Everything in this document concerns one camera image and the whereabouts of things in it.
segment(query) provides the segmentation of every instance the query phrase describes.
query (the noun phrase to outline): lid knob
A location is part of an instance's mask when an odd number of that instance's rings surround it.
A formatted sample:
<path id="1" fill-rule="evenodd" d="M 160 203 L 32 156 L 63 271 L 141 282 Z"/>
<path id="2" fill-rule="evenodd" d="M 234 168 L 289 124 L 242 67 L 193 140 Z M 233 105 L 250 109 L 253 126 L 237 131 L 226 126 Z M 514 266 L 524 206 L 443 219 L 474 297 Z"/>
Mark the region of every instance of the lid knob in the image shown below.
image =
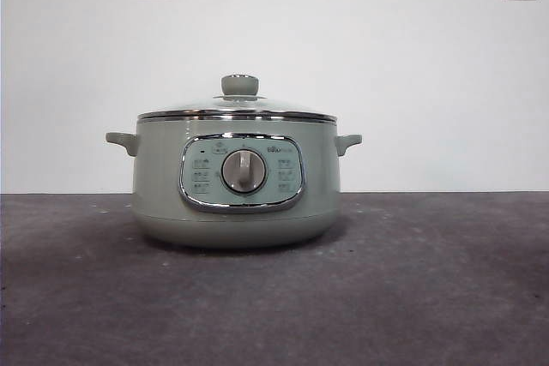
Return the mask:
<path id="1" fill-rule="evenodd" d="M 223 94 L 255 96 L 259 89 L 259 79 L 250 75 L 229 75 L 221 78 Z"/>

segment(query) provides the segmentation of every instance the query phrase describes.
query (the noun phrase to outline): control panel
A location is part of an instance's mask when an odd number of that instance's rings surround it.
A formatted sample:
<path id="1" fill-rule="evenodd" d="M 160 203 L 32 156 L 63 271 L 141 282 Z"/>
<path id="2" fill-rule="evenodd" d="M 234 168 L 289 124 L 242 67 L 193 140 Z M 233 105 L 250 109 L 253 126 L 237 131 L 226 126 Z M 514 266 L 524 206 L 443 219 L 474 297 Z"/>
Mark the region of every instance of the control panel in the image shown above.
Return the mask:
<path id="1" fill-rule="evenodd" d="M 202 135 L 183 150 L 179 189 L 192 206 L 216 213 L 271 212 L 303 193 L 298 145 L 285 136 Z"/>

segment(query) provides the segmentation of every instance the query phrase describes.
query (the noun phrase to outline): silver knob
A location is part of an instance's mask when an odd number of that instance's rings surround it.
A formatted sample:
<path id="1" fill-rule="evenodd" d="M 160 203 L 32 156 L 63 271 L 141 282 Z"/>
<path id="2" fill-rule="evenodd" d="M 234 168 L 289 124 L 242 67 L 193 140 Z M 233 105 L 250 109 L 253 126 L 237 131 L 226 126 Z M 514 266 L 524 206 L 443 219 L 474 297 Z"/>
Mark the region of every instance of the silver knob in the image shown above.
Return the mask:
<path id="1" fill-rule="evenodd" d="M 265 179 L 265 164 L 251 150 L 238 150 L 229 154 L 221 169 L 227 186 L 239 193 L 253 192 Z"/>

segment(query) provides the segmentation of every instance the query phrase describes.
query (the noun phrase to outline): dark gray surface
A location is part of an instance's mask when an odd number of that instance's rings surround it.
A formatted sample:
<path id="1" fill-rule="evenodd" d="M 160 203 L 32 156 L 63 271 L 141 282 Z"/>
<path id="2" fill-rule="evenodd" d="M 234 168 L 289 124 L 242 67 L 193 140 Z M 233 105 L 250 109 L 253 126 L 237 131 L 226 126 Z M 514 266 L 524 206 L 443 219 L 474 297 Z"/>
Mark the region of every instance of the dark gray surface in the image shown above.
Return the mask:
<path id="1" fill-rule="evenodd" d="M 2 365 L 549 364 L 549 193 L 343 195 L 325 236 L 143 238 L 127 195 L 5 195 Z"/>

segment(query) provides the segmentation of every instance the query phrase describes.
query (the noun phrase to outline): slow cooker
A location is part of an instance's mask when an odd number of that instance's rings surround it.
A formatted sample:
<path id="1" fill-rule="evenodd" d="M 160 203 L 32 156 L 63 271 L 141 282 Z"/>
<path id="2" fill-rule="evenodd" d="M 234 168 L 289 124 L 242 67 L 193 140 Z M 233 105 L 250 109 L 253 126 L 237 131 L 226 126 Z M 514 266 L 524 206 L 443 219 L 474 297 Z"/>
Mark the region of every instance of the slow cooker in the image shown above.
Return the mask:
<path id="1" fill-rule="evenodd" d="M 206 248 L 292 243 L 337 219 L 338 156 L 362 142 L 336 118 L 257 95 L 250 75 L 223 94 L 143 113 L 106 140 L 135 157 L 131 210 L 149 236 Z"/>

